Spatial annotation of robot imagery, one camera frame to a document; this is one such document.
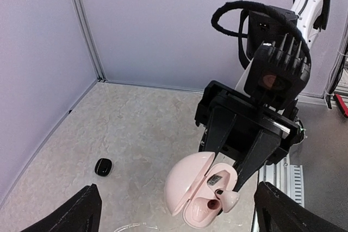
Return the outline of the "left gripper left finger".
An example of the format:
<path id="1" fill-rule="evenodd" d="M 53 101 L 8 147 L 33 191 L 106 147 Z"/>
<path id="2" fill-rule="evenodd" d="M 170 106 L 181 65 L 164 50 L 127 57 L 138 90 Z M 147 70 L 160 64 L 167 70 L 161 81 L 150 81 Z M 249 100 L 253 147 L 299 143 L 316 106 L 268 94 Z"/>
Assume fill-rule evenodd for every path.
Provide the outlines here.
<path id="1" fill-rule="evenodd" d="M 51 214 L 22 231 L 99 231 L 101 211 L 97 185 L 87 185 Z"/>

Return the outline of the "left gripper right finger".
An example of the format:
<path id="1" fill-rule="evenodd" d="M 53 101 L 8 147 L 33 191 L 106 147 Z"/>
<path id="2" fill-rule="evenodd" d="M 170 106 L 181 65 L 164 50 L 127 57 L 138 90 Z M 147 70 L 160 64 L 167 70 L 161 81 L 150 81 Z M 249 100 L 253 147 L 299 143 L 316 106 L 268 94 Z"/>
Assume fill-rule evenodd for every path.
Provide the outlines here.
<path id="1" fill-rule="evenodd" d="M 269 182 L 261 182 L 254 194 L 259 231 L 345 232 L 313 214 Z"/>

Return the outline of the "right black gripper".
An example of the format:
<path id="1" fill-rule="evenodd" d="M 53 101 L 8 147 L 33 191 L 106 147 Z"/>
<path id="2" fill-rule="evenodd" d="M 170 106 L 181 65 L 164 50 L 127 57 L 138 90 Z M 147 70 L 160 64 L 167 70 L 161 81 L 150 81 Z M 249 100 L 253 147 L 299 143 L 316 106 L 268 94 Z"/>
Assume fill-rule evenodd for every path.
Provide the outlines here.
<path id="1" fill-rule="evenodd" d="M 297 108 L 281 115 L 236 90 L 211 81 L 205 88 L 195 113 L 195 124 L 206 132 L 200 152 L 219 153 L 233 159 L 238 179 L 233 191 L 239 191 L 265 162 L 277 164 L 297 141 Z"/>

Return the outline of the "black earbud charging case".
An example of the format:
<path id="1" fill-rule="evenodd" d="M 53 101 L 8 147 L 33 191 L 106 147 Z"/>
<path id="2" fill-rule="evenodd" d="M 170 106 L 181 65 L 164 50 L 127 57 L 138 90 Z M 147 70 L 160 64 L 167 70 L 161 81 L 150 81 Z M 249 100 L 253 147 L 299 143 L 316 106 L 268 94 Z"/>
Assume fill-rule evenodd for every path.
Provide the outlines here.
<path id="1" fill-rule="evenodd" d="M 101 177 L 107 177 L 112 169 L 113 163 L 110 159 L 100 158 L 96 162 L 95 173 Z"/>

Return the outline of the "pink earbud charging case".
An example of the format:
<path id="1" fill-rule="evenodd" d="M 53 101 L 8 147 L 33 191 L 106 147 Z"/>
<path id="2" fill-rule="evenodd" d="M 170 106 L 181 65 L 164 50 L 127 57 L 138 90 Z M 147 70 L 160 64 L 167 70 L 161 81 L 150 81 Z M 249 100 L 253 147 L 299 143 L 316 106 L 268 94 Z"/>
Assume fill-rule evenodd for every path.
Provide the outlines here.
<path id="1" fill-rule="evenodd" d="M 240 194 L 233 191 L 238 175 L 229 164 L 213 164 L 214 152 L 190 154 L 174 165 L 164 186 L 164 200 L 170 214 L 182 213 L 195 229 L 209 226 L 222 211 L 230 212 Z M 215 191 L 224 190 L 220 198 Z"/>

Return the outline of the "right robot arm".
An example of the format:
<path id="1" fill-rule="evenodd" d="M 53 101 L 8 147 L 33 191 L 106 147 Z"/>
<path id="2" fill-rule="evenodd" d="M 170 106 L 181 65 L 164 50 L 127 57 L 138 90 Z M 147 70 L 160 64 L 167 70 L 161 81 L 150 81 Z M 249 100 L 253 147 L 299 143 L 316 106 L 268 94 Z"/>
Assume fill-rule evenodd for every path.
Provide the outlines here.
<path id="1" fill-rule="evenodd" d="M 293 0 L 290 9 L 234 1 L 213 14 L 213 28 L 238 39 L 244 69 L 234 88 L 211 81 L 195 115 L 196 125 L 205 128 L 199 151 L 234 160 L 233 174 L 208 177 L 219 195 L 218 182 L 237 192 L 304 140 L 296 104 L 310 78 L 310 48 L 327 27 L 330 1 Z"/>

